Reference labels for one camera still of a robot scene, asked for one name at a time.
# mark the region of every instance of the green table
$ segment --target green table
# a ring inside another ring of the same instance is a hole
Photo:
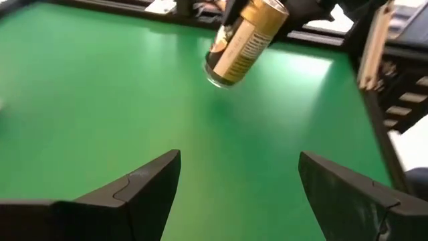
[[[38,3],[0,21],[0,198],[74,199],[182,151],[163,240],[323,240],[309,150],[390,184],[344,54],[276,44],[231,90],[214,31]]]

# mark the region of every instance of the can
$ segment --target can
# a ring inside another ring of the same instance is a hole
[[[219,28],[205,56],[208,80],[224,88],[241,81],[288,15],[278,0],[250,0],[235,23]]]

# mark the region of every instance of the can lid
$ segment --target can lid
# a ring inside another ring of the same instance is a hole
[[[282,13],[288,13],[286,7],[279,0],[263,0],[263,2]]]

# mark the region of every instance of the gold can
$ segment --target gold can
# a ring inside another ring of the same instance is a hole
[[[278,0],[251,0],[234,24],[222,25],[205,57],[208,80],[233,86],[247,74],[288,17]]]

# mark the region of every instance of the green surface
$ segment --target green surface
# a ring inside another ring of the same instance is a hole
[[[74,199],[182,151],[163,240],[323,240],[298,157],[387,172],[343,54],[277,44],[231,90],[213,31],[37,4],[0,21],[0,197]]]

